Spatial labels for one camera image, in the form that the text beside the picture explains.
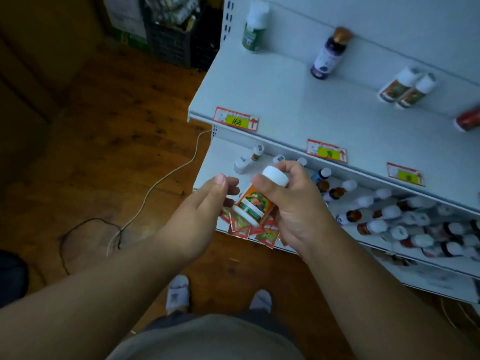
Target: black cable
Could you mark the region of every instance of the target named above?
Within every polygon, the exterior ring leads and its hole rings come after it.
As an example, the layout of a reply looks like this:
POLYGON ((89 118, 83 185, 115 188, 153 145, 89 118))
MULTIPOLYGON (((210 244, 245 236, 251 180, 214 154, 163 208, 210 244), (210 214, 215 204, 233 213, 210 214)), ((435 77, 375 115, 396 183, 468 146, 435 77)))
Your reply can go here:
POLYGON ((85 221, 79 223, 79 224, 76 225, 74 228, 71 228, 69 231, 67 231, 67 233, 65 233, 65 234, 63 234, 62 236, 60 236, 60 246, 59 246, 59 248, 58 248, 58 253, 60 254, 61 265, 62 265, 63 269, 65 270, 65 273, 67 273, 68 276, 70 275, 70 272, 69 272, 69 270, 67 269, 67 265, 66 265, 66 263, 65 263, 65 259, 63 258, 63 245, 64 245, 65 242, 67 241, 68 236, 69 236, 73 231, 75 231, 75 230, 78 229, 79 227, 85 225, 87 222, 94 221, 94 220, 100 220, 100 221, 102 221, 103 223, 105 223, 105 224, 107 224, 107 225, 111 225, 111 226, 114 226, 114 227, 117 228, 117 230, 118 230, 118 232, 119 232, 117 248, 118 248, 118 250, 120 250, 120 242, 122 241, 122 228, 121 228, 120 226, 118 226, 117 224, 114 224, 114 223, 108 222, 107 220, 104 220, 103 218, 99 218, 99 217, 89 218, 88 220, 85 220, 85 221))

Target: foot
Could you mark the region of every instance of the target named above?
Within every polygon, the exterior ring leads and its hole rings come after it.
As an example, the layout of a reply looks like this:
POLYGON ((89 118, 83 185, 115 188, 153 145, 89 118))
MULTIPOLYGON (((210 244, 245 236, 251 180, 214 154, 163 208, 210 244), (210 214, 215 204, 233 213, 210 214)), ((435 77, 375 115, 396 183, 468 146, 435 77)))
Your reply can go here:
POLYGON ((272 296, 265 289, 255 293, 250 303, 251 310, 265 310, 272 313, 272 296))
POLYGON ((177 275, 168 285, 166 314, 175 311, 187 313, 190 307, 190 283, 186 275, 177 275))

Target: right hand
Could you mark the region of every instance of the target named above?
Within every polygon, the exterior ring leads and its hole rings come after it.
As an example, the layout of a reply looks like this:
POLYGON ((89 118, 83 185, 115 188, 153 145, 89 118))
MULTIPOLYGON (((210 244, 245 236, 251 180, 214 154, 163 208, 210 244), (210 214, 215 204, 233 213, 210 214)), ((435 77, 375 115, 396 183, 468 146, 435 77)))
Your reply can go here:
POLYGON ((278 211, 273 216, 280 235, 305 258, 319 244, 318 238, 333 228, 338 228, 338 225, 315 183, 300 163, 283 161, 274 167, 290 173, 286 188, 260 174, 255 175, 251 182, 260 193, 278 206, 278 211))

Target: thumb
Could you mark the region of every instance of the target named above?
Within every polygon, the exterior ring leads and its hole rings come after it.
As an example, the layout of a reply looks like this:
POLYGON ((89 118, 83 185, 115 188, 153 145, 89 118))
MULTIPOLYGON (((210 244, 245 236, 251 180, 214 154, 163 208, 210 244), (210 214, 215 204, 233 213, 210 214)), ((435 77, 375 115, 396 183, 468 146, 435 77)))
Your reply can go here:
POLYGON ((266 176, 260 174, 255 175, 251 182, 260 193, 267 196, 267 198, 275 205, 280 208, 285 207, 288 202, 288 189, 279 186, 277 183, 269 180, 266 176))
POLYGON ((229 185, 227 177, 224 174, 217 174, 213 179, 213 184, 203 199, 197 210, 205 217, 212 217, 217 221, 219 211, 223 207, 223 201, 227 196, 229 185))

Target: yellow price label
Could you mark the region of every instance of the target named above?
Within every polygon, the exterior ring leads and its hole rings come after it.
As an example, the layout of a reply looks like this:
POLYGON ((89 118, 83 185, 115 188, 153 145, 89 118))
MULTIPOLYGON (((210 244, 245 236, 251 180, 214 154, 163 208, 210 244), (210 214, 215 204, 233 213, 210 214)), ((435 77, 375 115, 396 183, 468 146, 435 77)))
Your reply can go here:
POLYGON ((398 171, 398 179, 408 182, 408 183, 414 183, 414 184, 419 184, 419 177, 416 174, 405 172, 403 170, 398 171))
POLYGON ((340 160, 340 152, 327 148, 318 148, 317 155, 321 158, 340 160))
POLYGON ((228 114, 226 115, 225 123, 237 126, 242 129, 248 129, 250 120, 247 118, 237 117, 232 114, 228 114))

